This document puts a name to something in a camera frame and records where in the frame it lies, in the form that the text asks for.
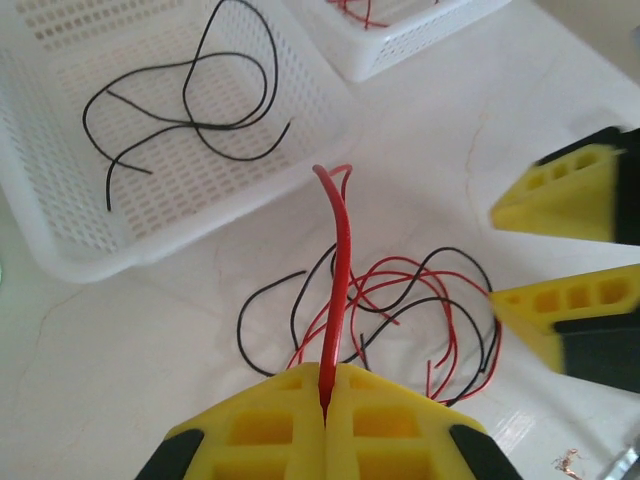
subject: metal object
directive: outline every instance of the metal object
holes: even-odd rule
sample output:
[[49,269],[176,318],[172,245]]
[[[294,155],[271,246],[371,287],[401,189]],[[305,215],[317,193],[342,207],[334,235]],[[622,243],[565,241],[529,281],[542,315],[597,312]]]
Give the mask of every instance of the metal object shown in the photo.
[[633,446],[616,460],[611,472],[603,480],[640,480],[640,435]]

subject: yellow plastic block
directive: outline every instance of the yellow plastic block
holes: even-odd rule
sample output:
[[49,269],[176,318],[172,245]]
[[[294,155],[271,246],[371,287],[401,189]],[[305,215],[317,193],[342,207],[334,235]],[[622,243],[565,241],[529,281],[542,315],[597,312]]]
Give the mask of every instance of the yellow plastic block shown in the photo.
[[204,432],[185,480],[321,480],[318,366],[303,364],[241,392],[167,435]]
[[640,265],[495,292],[490,301],[552,370],[640,389]]
[[522,480],[475,420],[339,365],[324,423],[303,364],[172,429],[139,480]]
[[474,480],[449,428],[475,420],[358,367],[340,365],[327,416],[331,480]]
[[615,242],[619,150],[588,145],[534,164],[495,204],[495,228]]

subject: rectangular hole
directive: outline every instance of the rectangular hole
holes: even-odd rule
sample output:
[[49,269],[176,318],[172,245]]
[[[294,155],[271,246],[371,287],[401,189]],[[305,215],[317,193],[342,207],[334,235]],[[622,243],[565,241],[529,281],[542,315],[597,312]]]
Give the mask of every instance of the rectangular hole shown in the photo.
[[569,169],[567,168],[567,165],[564,163],[561,163],[560,165],[556,165],[555,167],[553,167],[553,178],[555,180],[566,176],[567,173],[569,173]]
[[353,414],[356,437],[415,438],[420,435],[415,414],[404,407],[362,407]]
[[291,378],[280,386],[280,390],[300,390],[302,388],[301,378]]
[[216,480],[284,480],[287,462],[283,459],[242,462],[221,461],[214,467]]
[[578,285],[571,287],[567,291],[567,302],[569,308],[587,308],[591,306],[591,300],[589,299],[589,288],[586,285]]
[[600,303],[611,305],[624,300],[631,292],[631,285],[626,278],[614,278],[598,284]]
[[371,383],[359,376],[353,376],[349,379],[349,386],[354,390],[371,390],[375,388]]
[[587,168],[589,165],[593,165],[598,161],[598,156],[593,152],[588,152],[576,160],[576,170],[582,170],[583,168]]
[[551,313],[560,310],[560,295],[557,290],[549,290],[536,295],[533,308],[539,313]]
[[429,452],[422,449],[358,452],[360,480],[435,480]]
[[529,181],[527,182],[527,189],[535,190],[542,185],[544,185],[544,174],[539,173],[538,175],[535,175],[529,179]]
[[286,445],[293,441],[293,415],[278,410],[250,410],[233,422],[228,445]]

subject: black rubber pad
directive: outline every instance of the black rubber pad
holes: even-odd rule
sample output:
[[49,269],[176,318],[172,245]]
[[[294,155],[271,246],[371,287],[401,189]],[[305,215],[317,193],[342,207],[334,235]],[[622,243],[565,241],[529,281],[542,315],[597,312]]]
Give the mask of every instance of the black rubber pad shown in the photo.
[[567,375],[640,393],[640,306],[608,317],[558,322]]
[[187,430],[160,444],[136,480],[183,480],[204,438],[200,430]]
[[489,435],[466,425],[452,426],[449,434],[476,480],[522,480],[518,471]]
[[627,148],[631,137],[625,138],[625,135],[626,134],[622,133],[622,130],[619,127],[607,127],[593,135],[583,138],[582,140],[578,140],[567,147],[561,148],[557,152],[547,155],[546,157],[538,160],[534,165],[541,167],[542,165],[551,163],[554,160],[573,153],[587,145],[611,145],[615,148]]
[[618,159],[613,239],[640,246],[640,154],[635,153]]

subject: small debris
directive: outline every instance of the small debris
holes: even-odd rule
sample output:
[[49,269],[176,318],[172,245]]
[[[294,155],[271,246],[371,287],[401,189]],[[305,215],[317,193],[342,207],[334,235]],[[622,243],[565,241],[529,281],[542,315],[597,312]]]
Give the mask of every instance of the small debris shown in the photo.
[[582,477],[571,470],[571,464],[573,463],[574,457],[580,458],[580,455],[578,455],[578,449],[576,448],[567,450],[567,453],[565,453],[563,457],[557,458],[553,463],[556,465],[556,470],[564,473],[567,477],[572,478],[573,480],[583,480]]

